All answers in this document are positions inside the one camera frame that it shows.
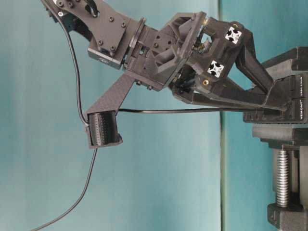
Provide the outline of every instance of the wire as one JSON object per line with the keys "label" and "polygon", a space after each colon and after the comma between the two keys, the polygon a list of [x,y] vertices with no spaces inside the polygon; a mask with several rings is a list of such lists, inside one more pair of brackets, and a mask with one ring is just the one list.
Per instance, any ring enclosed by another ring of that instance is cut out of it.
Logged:
{"label": "wire", "polygon": [[52,220],[52,221],[50,221],[50,222],[48,222],[44,225],[41,225],[41,226],[39,226],[35,229],[32,229],[31,231],[38,231],[38,230],[41,230],[41,229],[43,229],[47,226],[50,226],[50,225],[56,223],[57,221],[64,218],[67,214],[69,214],[79,204],[79,202],[82,200],[82,198],[84,197],[84,195],[86,194],[86,191],[88,189],[88,185],[89,185],[89,182],[90,182],[90,179],[91,179],[96,154],[97,154],[97,149],[95,149],[94,152],[93,152],[93,157],[92,157],[92,161],[91,161],[91,164],[90,164],[90,169],[89,169],[89,173],[88,173],[88,176],[87,176],[86,184],[85,184],[85,187],[84,187],[80,197],[78,198],[78,200],[66,212],[64,212],[62,215],[58,216],[56,219],[54,219],[54,220]]}
{"label": "wire", "polygon": [[81,106],[81,93],[80,93],[80,72],[79,72],[79,67],[78,67],[78,62],[77,62],[77,58],[76,58],[76,53],[75,53],[75,49],[73,46],[73,42],[71,39],[71,36],[69,35],[68,30],[66,29],[65,25],[63,24],[63,22],[61,21],[60,17],[57,15],[57,13],[51,8],[51,6],[46,2],[46,0],[41,0],[42,3],[47,7],[47,9],[52,13],[52,15],[57,19],[57,21],[59,22],[59,24],[61,25],[65,36],[67,38],[68,41],[68,45],[69,45],[69,49],[71,51],[71,55],[73,58],[73,63],[74,63],[74,68],[75,68],[75,74],[76,74],[76,84],[77,84],[77,105],[78,105],[78,113],[79,113],[79,117],[82,121],[82,123],[88,127],[89,123],[86,121],[86,119],[84,118],[83,114],[82,114],[82,106]]}
{"label": "wire", "polygon": [[140,114],[183,114],[183,113],[201,113],[201,112],[252,112],[253,109],[242,108],[198,108],[198,109],[178,109],[178,110],[133,110],[119,109],[120,112],[140,113]]}

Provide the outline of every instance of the bolt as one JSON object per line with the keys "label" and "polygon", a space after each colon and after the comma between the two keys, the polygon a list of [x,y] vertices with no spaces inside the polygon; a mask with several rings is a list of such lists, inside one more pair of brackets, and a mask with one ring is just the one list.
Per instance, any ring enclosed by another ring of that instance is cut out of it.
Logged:
{"label": "bolt", "polygon": [[205,79],[202,83],[204,86],[208,86],[210,84],[210,81],[208,81],[207,79]]}
{"label": "bolt", "polygon": [[287,208],[289,205],[289,155],[285,150],[280,150],[277,155],[277,192],[276,204],[278,207]]}

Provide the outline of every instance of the threaded lead screw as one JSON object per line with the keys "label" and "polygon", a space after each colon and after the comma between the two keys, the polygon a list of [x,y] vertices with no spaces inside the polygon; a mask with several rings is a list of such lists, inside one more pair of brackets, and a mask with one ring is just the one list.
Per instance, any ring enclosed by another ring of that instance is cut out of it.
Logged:
{"label": "threaded lead screw", "polygon": [[278,207],[287,208],[289,205],[289,155],[287,151],[280,150],[277,156],[277,193]]}

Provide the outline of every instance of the teal backdrop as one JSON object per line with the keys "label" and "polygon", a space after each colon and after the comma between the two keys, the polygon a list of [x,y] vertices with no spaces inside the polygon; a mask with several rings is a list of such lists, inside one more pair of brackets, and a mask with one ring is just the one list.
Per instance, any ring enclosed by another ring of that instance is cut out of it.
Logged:
{"label": "teal backdrop", "polygon": [[[220,0],[220,18],[238,21],[254,33],[257,57],[265,61],[296,47],[308,46],[307,0]],[[244,88],[249,82],[233,69],[230,77]],[[272,152],[252,138],[252,125],[241,113],[222,119],[223,230],[274,231],[267,222],[272,190]]]}
{"label": "teal backdrop", "polygon": [[[216,0],[108,2],[156,28],[177,12],[218,17]],[[60,26],[39,0],[2,1],[0,31],[0,230],[28,231],[79,197],[92,151]],[[72,38],[87,109],[121,72],[90,59],[88,43]],[[143,87],[133,87],[124,107],[189,108],[168,90]],[[84,200],[46,231],[219,231],[219,114],[120,114],[118,127],[124,143],[99,150]]]}

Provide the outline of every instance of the robotic arm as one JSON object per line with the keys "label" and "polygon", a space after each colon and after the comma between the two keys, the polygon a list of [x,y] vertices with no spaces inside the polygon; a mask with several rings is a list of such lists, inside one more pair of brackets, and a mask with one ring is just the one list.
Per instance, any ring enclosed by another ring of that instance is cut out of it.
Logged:
{"label": "robotic arm", "polygon": [[[285,111],[291,101],[257,60],[252,32],[238,22],[217,21],[204,12],[178,13],[156,30],[102,0],[46,2],[68,31],[89,41],[91,58],[124,71],[85,114],[90,148],[122,143],[116,115],[134,82],[148,90],[168,87],[177,99],[196,105]],[[253,89],[228,78],[234,63]]]}

